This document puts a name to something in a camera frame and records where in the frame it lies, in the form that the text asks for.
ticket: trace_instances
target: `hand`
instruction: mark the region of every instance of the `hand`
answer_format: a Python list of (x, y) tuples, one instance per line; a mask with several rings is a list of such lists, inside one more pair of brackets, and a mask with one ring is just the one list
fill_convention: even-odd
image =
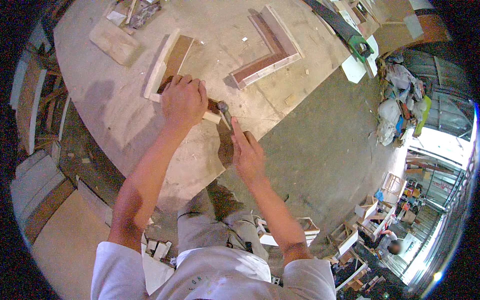
[(200, 123), (207, 110), (208, 97), (205, 81), (191, 75), (175, 75), (162, 93), (162, 109), (166, 126), (176, 131), (188, 133), (190, 128)]
[(237, 118), (232, 117), (233, 164), (247, 188), (267, 180), (265, 155), (250, 131), (242, 132)]

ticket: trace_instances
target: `trash pile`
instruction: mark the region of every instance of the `trash pile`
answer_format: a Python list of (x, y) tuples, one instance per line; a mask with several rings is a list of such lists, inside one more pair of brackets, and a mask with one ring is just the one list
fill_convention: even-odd
[(393, 142), (397, 148), (413, 135), (428, 109), (422, 80), (415, 78), (403, 61), (400, 52), (377, 59), (383, 99), (378, 107), (377, 142), (384, 146)]

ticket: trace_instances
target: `gray pants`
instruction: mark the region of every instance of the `gray pants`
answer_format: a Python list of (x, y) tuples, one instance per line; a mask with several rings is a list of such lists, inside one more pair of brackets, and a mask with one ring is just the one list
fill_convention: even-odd
[(226, 245), (246, 251), (245, 242), (250, 242), (253, 254), (268, 261), (268, 252), (260, 243), (252, 214), (243, 203), (236, 201), (232, 192), (216, 182), (178, 211), (177, 222), (179, 253)]

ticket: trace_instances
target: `person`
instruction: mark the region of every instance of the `person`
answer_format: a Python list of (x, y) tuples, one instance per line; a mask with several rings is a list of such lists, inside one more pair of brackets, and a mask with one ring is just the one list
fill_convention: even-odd
[[(253, 217), (234, 195), (214, 184), (178, 212), (179, 255), (170, 279), (145, 289), (141, 236), (157, 203), (168, 164), (190, 128), (202, 120), (205, 82), (175, 76), (162, 94), (165, 126), (120, 189), (108, 241), (96, 251), (92, 299), (335, 299), (327, 260), (313, 258), (305, 234), (265, 175), (265, 156), (252, 133), (232, 118), (233, 164), (253, 195), (284, 258), (283, 287), (271, 282), (267, 252)], [(209, 194), (229, 197), (231, 210), (210, 217)]]
[(396, 234), (391, 230), (383, 230), (375, 242), (361, 230), (359, 230), (359, 235), (364, 240), (365, 246), (371, 248), (372, 252), (377, 253), (380, 260), (383, 260), (392, 254), (397, 255), (402, 251), (401, 244), (398, 242)]

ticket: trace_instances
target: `plywood table top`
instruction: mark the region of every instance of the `plywood table top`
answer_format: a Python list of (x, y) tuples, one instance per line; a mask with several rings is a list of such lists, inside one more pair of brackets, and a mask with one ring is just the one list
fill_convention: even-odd
[[(77, 0), (71, 5), (54, 32), (63, 79), (83, 122), (123, 175), (129, 175), (164, 124), (161, 106), (143, 98), (143, 91), (175, 28), (195, 39), (179, 73), (205, 80), (208, 96), (226, 101), (231, 115), (257, 139), (350, 55), (302, 1), (275, 1), (272, 7), (305, 58), (239, 90), (228, 74), (269, 51), (248, 19), (252, 10), (259, 12), (268, 3), (162, 1), (162, 10), (133, 34), (142, 52), (129, 67), (116, 63), (88, 39), (108, 3)], [(203, 120), (192, 128), (168, 167), (159, 208), (177, 209), (225, 170), (218, 159), (219, 145), (214, 123)]]

